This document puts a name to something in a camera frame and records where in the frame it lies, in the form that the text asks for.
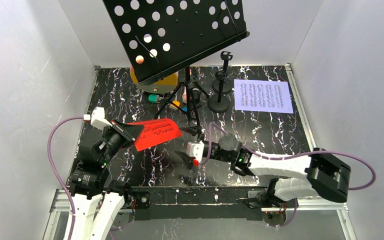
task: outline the orange object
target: orange object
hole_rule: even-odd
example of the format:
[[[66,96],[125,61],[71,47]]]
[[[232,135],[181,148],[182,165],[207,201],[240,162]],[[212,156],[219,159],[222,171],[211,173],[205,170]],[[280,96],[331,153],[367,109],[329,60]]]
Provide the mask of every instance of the orange object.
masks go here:
[[[145,126],[142,133],[134,141],[134,146],[138,152],[182,136],[177,124],[168,118],[138,121],[129,124]]]

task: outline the tripod leg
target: tripod leg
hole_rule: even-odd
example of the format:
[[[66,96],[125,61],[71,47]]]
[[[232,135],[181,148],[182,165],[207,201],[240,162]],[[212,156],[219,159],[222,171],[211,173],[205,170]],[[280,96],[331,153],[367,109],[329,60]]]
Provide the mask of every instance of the tripod leg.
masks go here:
[[[162,107],[158,110],[158,112],[155,114],[154,116],[154,119],[158,119],[158,116],[161,114],[161,112],[164,110],[164,108],[167,106],[167,104],[169,104],[172,100],[172,98],[174,98],[174,96],[176,95],[176,93],[179,91],[180,87],[183,86],[182,83],[179,83],[177,85],[177,87],[174,89],[173,93],[170,94],[170,96],[168,97],[168,99],[164,102],[164,104],[162,105]]]
[[[197,102],[195,101],[195,99],[193,98],[192,100],[188,98],[189,101],[192,101],[192,106],[193,106],[193,112],[195,113],[195,118],[196,118],[196,125],[197,126],[201,126],[200,125],[200,117],[199,117],[199,114],[198,114],[198,107],[197,107]]]
[[[191,96],[192,96],[192,89],[189,89],[188,86],[185,88],[186,91],[186,106],[187,106],[187,119],[190,120],[191,115]]]
[[[206,96],[206,98],[209,98],[210,95],[204,90],[204,88],[202,86],[200,86],[198,83],[194,82],[193,85],[195,85],[195,87],[197,89],[199,89],[201,91],[201,93],[204,93],[204,95]]]

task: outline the yellow object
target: yellow object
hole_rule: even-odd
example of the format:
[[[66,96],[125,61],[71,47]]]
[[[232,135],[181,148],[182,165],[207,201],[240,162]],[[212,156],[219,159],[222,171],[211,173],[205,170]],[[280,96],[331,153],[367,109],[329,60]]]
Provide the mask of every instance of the yellow object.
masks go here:
[[[178,73],[173,73],[170,76],[165,77],[163,80],[157,81],[151,85],[141,85],[138,83],[138,79],[135,75],[135,70],[130,67],[130,77],[133,83],[140,90],[151,94],[166,94],[174,90],[178,84]]]
[[[179,102],[179,101],[173,101],[173,103],[170,104],[169,109],[171,109],[171,110],[173,110],[173,111],[177,111],[177,110],[179,110],[175,105],[177,105],[178,107],[180,107],[180,102]]]

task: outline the perforated metal plate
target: perforated metal plate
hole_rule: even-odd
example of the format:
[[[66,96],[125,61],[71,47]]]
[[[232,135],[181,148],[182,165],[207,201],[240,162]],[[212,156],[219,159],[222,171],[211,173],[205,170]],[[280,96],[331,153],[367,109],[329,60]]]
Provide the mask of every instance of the perforated metal plate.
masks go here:
[[[241,0],[226,0],[227,6],[223,0],[103,2],[137,80],[144,85],[153,84],[250,35]]]

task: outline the white wall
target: white wall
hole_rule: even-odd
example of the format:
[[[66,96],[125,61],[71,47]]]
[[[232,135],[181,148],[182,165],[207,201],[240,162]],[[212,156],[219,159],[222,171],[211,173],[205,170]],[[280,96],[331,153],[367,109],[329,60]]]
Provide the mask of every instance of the white wall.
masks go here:
[[[101,0],[59,0],[59,2],[94,65],[130,66]],[[242,2],[247,29],[251,35],[225,49],[233,54],[231,63],[284,65],[294,61],[323,0],[243,0]],[[195,65],[222,64],[220,53],[195,63]]]
[[[41,239],[56,188],[46,147],[84,113],[94,67],[57,0],[0,0],[0,240]],[[66,178],[81,121],[55,136]]]
[[[317,144],[366,159],[349,193],[358,239],[384,239],[384,0],[326,0],[292,65]],[[351,161],[351,186],[370,172]]]

